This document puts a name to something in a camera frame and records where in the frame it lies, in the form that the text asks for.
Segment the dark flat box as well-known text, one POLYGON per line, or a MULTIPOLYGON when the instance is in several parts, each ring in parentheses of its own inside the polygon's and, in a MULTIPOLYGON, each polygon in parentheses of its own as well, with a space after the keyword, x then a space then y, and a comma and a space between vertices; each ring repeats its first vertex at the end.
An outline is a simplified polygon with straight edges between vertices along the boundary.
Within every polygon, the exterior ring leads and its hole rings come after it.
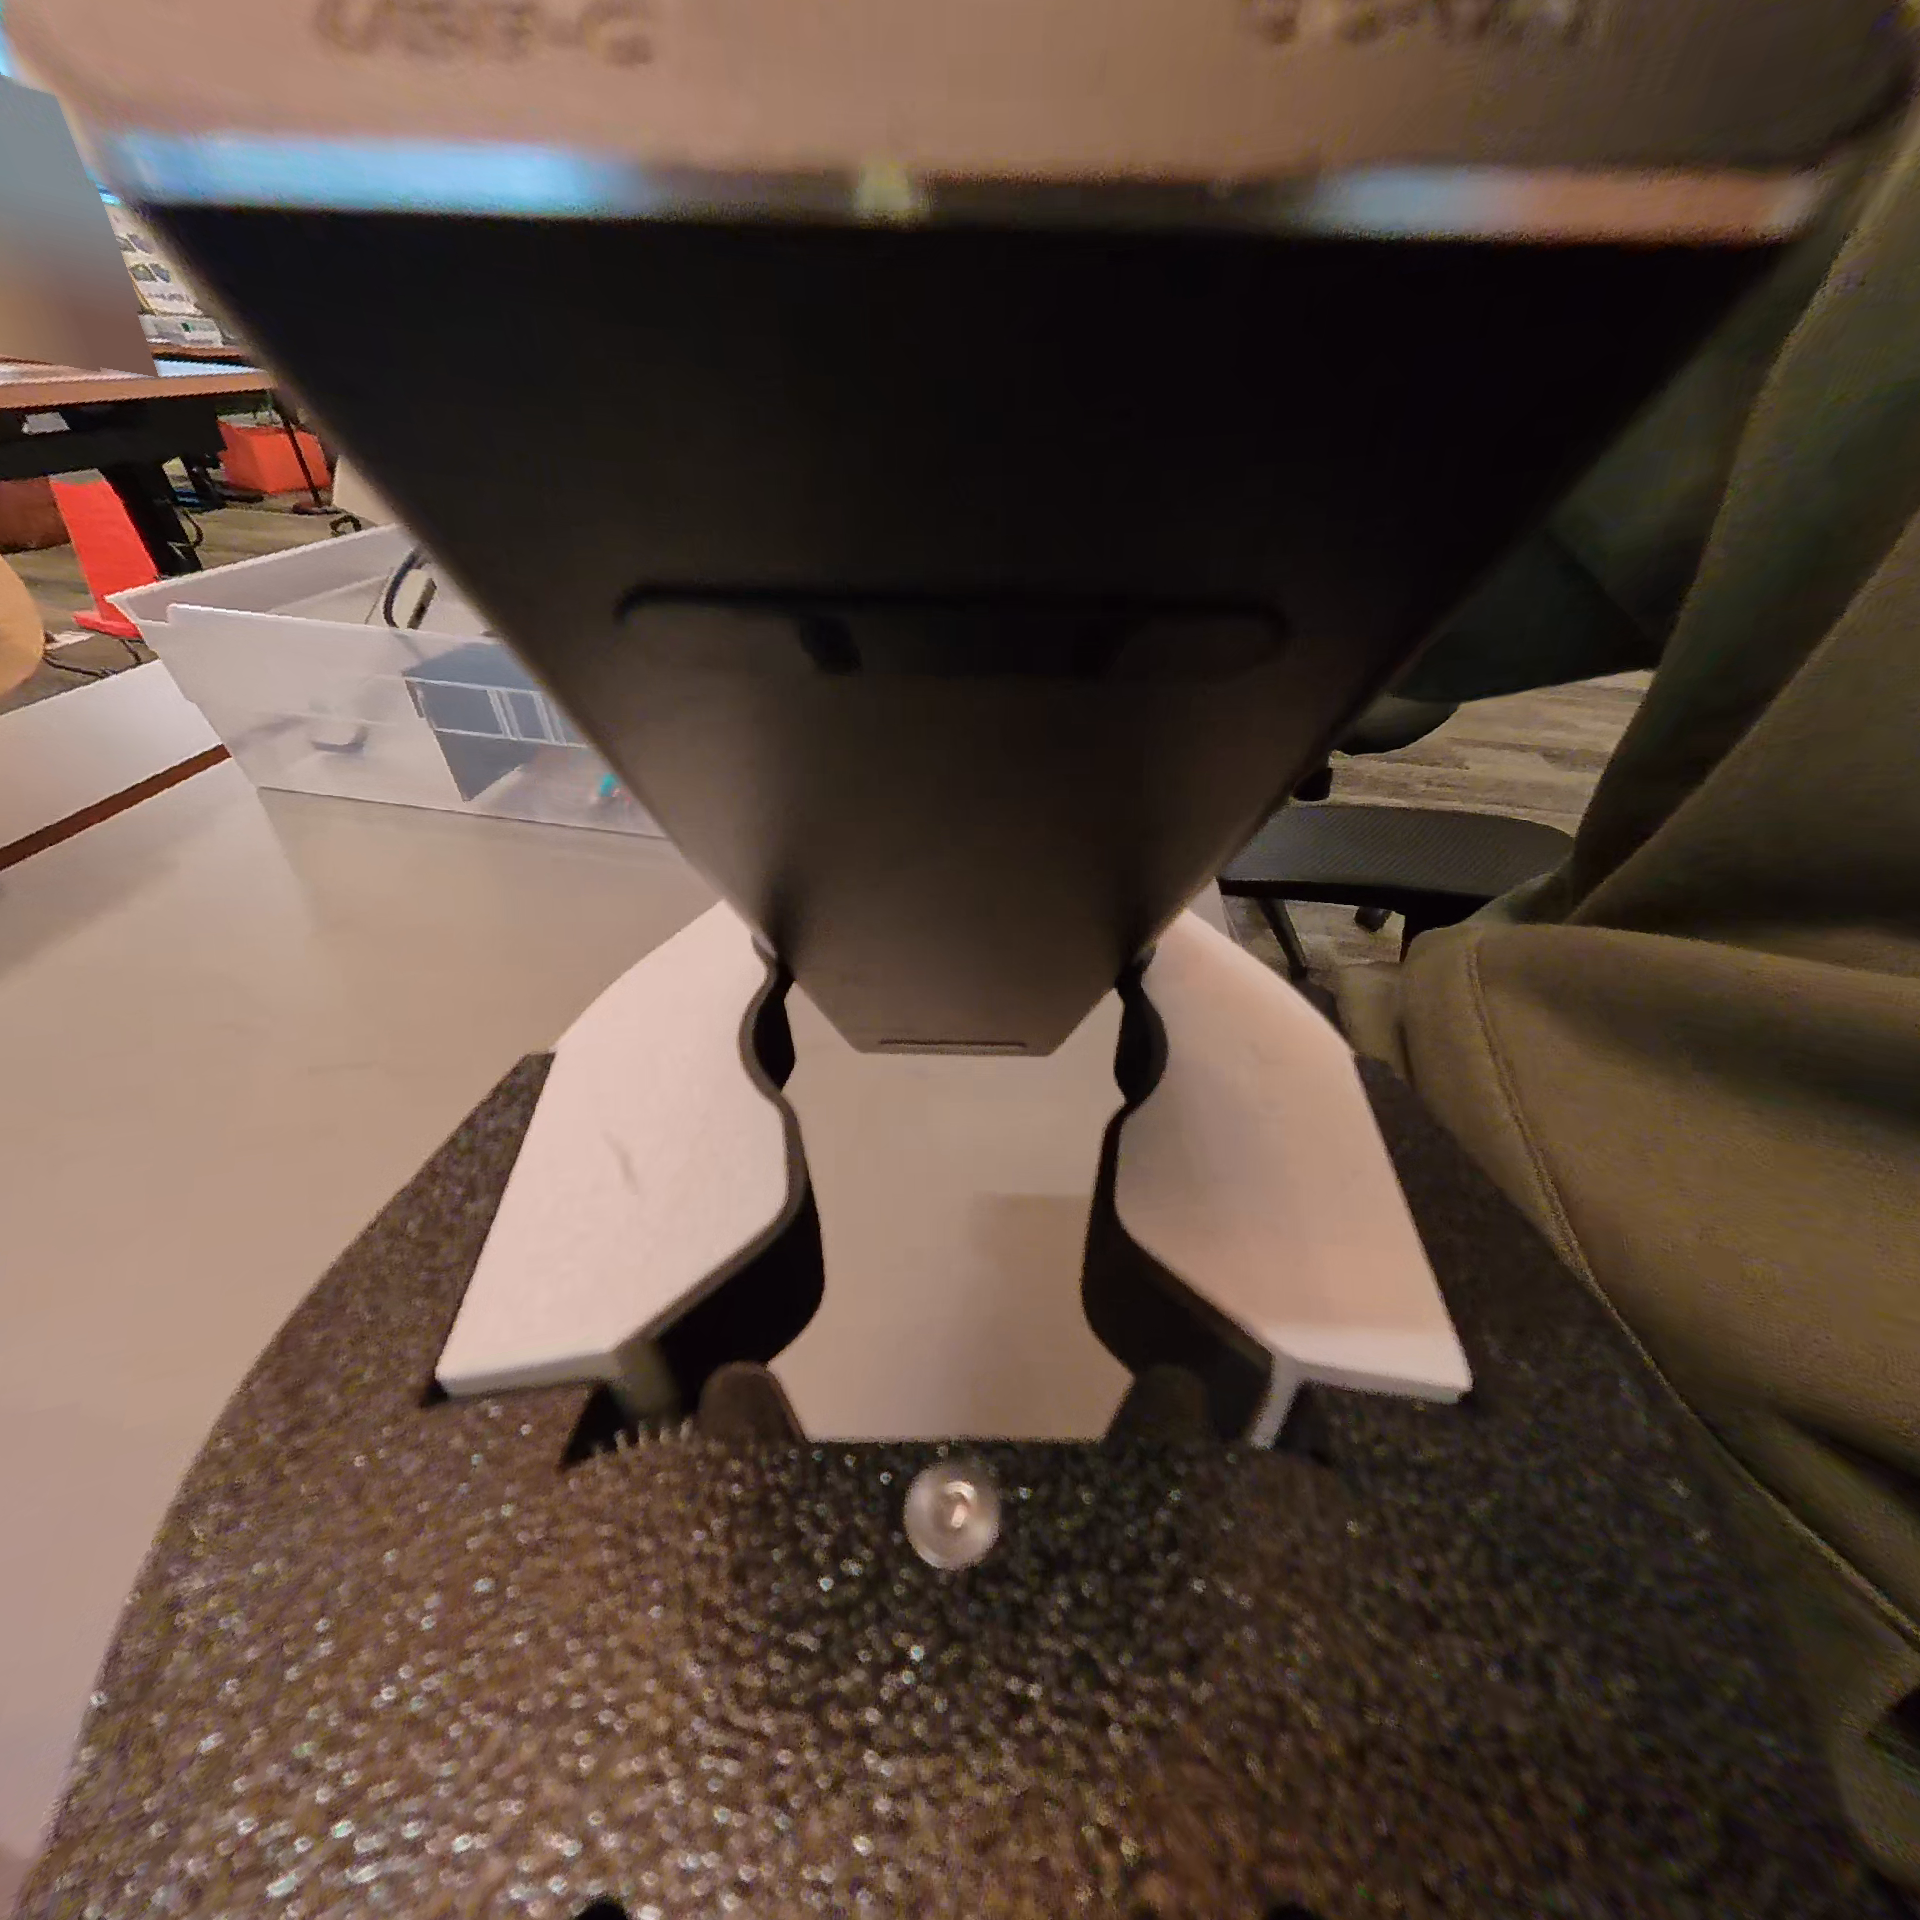
POLYGON ((493 637, 451 644, 400 673, 461 803, 523 772, 542 753, 588 753, 585 736, 493 637))

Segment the black mesh office chair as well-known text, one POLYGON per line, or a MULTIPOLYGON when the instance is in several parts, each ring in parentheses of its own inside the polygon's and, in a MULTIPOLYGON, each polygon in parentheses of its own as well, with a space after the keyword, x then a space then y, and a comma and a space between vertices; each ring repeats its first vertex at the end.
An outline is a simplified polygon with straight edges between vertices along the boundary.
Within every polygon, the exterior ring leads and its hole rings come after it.
POLYGON ((1568 860, 1574 840, 1550 824, 1333 796, 1335 761, 1407 749, 1459 712, 1460 704, 1383 698, 1215 875, 1225 904, 1257 913, 1294 986, 1333 971, 1312 960, 1294 918, 1301 905, 1335 908, 1372 937, 1396 922, 1406 949, 1421 933, 1460 924, 1568 860))

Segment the person's olive sweatshirt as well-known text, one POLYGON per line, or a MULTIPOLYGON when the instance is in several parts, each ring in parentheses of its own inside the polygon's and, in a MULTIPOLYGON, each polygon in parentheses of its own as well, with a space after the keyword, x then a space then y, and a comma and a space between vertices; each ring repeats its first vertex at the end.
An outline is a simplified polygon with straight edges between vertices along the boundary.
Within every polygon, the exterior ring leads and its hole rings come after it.
POLYGON ((1908 1912, 1916 610, 1908 109, 1416 670, 1649 668, 1572 850, 1341 993, 1687 1405, 1908 1912))

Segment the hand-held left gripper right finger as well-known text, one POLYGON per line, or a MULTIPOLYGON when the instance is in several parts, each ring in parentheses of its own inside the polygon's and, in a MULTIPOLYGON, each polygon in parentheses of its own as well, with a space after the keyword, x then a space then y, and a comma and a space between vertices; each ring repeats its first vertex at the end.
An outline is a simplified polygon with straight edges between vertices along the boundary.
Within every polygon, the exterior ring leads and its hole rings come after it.
POLYGON ((1099 1345, 1132 1379, 1185 1377, 1201 1433, 1251 1448, 1312 1386, 1460 1403, 1467 1353, 1333 1022, 1197 910, 1118 997, 1080 1285, 1099 1345))

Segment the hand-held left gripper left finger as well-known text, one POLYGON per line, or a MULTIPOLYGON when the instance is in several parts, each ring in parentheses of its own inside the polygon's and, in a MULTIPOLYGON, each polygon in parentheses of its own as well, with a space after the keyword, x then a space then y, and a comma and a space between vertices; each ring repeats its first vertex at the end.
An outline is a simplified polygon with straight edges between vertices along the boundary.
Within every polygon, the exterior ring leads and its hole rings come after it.
POLYGON ((824 1250, 783 1094, 788 984, 717 904, 581 1012, 437 1360, 447 1398, 603 1386, 693 1403, 800 1338, 824 1250))

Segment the clear plastic organiser box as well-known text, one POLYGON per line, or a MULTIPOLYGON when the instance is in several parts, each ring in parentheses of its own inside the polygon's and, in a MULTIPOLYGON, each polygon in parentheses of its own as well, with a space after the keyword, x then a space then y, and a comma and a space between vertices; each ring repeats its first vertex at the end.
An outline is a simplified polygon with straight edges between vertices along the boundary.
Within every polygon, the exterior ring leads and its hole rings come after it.
POLYGON ((259 789, 664 835, 592 746, 542 753, 480 801, 459 801, 400 673, 455 643, 500 637, 396 524, 163 578, 117 605, 259 789))

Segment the wood-top desk with black legs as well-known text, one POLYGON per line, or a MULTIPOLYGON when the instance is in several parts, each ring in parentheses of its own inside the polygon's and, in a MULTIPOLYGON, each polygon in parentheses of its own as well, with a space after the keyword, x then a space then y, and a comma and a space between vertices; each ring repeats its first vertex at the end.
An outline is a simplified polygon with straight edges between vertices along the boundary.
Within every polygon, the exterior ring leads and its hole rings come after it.
POLYGON ((261 369, 172 362, 140 374, 3 365, 3 481, 97 473, 128 509, 163 578, 201 569, 165 473, 221 454, 220 420, 276 398, 261 369))

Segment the orange box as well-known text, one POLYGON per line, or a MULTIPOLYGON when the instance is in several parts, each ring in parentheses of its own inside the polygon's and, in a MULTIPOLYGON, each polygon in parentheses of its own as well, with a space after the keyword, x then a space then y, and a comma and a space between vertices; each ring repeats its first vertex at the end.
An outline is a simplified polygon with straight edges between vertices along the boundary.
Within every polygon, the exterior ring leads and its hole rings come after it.
POLYGON ((227 484, 262 496, 329 491, 329 457, 312 433, 221 417, 220 434, 227 484))

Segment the black multi-port USB hub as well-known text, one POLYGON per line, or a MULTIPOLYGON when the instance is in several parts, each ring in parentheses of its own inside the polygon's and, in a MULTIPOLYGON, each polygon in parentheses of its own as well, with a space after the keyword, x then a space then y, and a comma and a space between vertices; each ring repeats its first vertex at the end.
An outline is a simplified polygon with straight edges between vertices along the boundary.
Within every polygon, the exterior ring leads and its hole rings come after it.
POLYGON ((1813 226, 1897 4, 7 4, 836 1032, 1045 1056, 1813 226))

